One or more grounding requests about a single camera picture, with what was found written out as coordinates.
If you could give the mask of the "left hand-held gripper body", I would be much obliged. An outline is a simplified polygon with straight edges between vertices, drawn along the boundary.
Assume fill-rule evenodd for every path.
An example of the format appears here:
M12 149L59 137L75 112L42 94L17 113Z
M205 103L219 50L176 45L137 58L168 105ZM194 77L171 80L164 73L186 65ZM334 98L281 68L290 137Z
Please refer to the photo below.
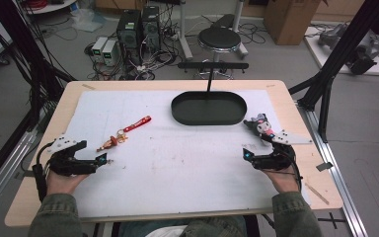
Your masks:
M87 147L87 141L77 141L64 134L57 137L47 149L50 158L47 162L49 169L61 176L86 175L97 171L94 160L79 160L75 152Z

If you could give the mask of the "black and white plush keychain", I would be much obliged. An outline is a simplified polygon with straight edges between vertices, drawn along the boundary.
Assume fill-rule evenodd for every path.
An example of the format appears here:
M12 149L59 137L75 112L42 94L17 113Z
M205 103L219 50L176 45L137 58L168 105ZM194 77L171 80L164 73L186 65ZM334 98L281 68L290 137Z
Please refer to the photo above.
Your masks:
M250 120L245 119L243 124L260 139L272 142L274 132L265 114L258 114L255 118L251 118Z

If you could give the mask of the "red strap keychain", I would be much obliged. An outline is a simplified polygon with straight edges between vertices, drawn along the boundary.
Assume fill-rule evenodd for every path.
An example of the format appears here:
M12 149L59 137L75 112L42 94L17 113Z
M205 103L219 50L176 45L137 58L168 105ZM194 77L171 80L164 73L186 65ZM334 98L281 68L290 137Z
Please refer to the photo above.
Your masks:
M142 119L140 119L139 121L127 126L127 127L124 127L122 129L119 129L116 133L116 135L112 135L103 145L101 145L97 151L100 152L100 151L103 151L103 150L107 150L107 149L111 149L115 146L118 146L120 143L123 143L125 142L128 137L127 137L127 133L138 128L139 126L143 125L143 124L146 124L148 123L149 121L151 121L152 118L150 116L146 116Z

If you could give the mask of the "black tray stand with bar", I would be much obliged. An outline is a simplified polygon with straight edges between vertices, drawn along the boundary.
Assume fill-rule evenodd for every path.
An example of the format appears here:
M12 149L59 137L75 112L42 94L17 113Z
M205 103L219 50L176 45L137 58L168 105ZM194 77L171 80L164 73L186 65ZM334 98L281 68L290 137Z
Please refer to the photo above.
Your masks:
M205 91L186 91L172 100L173 118L185 125L232 125L243 120L247 112L245 100L238 94L227 91L212 91L211 82L215 69L241 69L248 63L227 62L181 62L179 68L209 69L210 75Z

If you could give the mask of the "person's left hand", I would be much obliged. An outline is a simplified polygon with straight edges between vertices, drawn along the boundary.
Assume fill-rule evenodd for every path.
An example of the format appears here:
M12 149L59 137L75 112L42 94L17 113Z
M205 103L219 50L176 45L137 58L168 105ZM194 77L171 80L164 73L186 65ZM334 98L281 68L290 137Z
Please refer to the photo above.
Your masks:
M53 171L50 171L47 176L47 193L54 194L69 194L72 195L81 182L83 182L88 175L77 176L61 176Z

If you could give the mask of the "person's right hand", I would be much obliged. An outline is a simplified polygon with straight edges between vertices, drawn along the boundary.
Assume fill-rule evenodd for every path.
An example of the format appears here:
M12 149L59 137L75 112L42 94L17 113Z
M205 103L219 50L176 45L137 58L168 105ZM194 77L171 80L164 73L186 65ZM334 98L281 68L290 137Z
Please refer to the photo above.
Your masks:
M275 170L264 170L264 173L270 178L275 189L280 193L299 192L300 188L292 167Z

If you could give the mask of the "dark tape piece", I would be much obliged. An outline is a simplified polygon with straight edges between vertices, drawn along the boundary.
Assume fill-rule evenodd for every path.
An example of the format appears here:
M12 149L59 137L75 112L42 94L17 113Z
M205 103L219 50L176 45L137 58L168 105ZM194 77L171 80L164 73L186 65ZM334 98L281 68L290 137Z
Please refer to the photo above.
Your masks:
M333 165L331 162L324 162L324 163L322 163L322 164L316 166L316 168L317 168L317 170L318 170L319 172L322 172L322 171L324 171L324 170L329 170L329 169L331 169L333 166L334 166L334 165Z

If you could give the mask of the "white floor board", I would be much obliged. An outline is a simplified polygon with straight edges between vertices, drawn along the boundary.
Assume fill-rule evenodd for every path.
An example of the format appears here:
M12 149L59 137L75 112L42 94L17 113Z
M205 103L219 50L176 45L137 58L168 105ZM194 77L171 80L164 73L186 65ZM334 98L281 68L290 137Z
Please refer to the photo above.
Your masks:
M322 68L332 51L326 45L318 45L320 33L321 31L319 31L315 27L309 27L304 36L304 40L308 45L310 51L312 52L318 66ZM376 64L369 68L365 72L365 75L379 76L379 56L376 56L374 58L374 61L376 62Z

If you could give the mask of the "black round stool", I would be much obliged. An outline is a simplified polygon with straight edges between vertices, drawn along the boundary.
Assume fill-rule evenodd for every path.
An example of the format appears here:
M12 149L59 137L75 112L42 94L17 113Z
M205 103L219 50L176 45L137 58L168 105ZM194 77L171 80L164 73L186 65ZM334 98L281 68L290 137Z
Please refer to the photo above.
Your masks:
M240 36L226 28L210 27L202 30L197 37L198 44L213 52L213 61L219 61L219 54L232 52L241 44Z

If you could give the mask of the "black computer tower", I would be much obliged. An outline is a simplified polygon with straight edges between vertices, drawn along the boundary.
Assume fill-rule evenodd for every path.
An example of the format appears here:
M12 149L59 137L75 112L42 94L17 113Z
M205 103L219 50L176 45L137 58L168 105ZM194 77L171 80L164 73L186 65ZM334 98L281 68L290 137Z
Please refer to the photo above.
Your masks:
M142 26L146 47L155 52L161 48L158 6L145 6L142 11Z
M139 10L126 9L122 12L117 24L116 33L126 62L141 64L139 55L142 43L141 13Z

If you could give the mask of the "black and grey device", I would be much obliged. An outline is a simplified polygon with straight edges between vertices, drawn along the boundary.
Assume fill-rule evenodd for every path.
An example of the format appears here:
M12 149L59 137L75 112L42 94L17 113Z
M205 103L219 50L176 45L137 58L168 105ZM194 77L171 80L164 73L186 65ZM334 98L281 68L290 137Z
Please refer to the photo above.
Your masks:
M379 55L379 39L368 32L352 54L349 56L346 66L354 75L362 75L377 62L374 60Z

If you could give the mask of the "brown cardboard box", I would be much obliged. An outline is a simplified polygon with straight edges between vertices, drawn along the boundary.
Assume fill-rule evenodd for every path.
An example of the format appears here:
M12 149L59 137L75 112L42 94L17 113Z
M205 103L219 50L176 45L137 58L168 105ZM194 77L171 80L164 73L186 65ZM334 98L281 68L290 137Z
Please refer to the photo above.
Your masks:
M298 45L322 0L269 0L264 24L277 45Z

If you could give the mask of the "clear plastic bag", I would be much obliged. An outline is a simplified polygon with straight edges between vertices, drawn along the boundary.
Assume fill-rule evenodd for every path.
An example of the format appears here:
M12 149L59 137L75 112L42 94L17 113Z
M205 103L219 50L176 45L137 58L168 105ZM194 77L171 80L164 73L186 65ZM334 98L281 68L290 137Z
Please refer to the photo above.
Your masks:
M76 9L71 12L72 27L75 30L92 33L100 29L106 19L96 14L92 9Z

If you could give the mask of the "aluminium rail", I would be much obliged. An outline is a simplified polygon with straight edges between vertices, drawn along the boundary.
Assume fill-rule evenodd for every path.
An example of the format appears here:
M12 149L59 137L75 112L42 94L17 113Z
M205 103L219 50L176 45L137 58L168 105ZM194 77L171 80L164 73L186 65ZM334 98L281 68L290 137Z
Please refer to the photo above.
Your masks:
M26 131L15 143L14 147L5 155L4 163L0 167L0 195L4 191L11 177L17 171L21 164L22 158L25 157L29 149L37 139L38 131Z
M323 161L325 163L331 163L332 167L328 169L331 174L334 183L338 189L338 193L342 199L341 212L344 220L348 226L349 232L352 237L368 237L365 226L360 218L357 208L353 202L353 199L349 193L346 182L341 174L341 170L337 163L336 157L330 147L330 144L325 141L324 137L319 133L319 119L316 113L313 111L307 111L297 105L298 111L305 121L306 126L312 136L314 143L316 144Z

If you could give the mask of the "black metal frame strut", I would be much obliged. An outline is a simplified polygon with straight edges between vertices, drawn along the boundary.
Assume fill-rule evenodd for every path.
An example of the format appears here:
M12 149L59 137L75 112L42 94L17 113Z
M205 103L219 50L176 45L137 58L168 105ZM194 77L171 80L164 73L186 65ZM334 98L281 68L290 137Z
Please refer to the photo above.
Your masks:
M378 18L379 0L365 0L323 67L310 79L288 90L289 94L293 95L307 89L306 94L297 103L308 112L313 112L316 103L321 100L318 134L325 143L328 142L327 123L333 82L347 59Z
M17 68L31 86L28 129L40 121L40 112L53 112L64 86L61 81L72 82L75 78L49 62L41 52L23 13L13 0L0 0L0 23L13 42L13 46L0 34L0 43L15 61Z

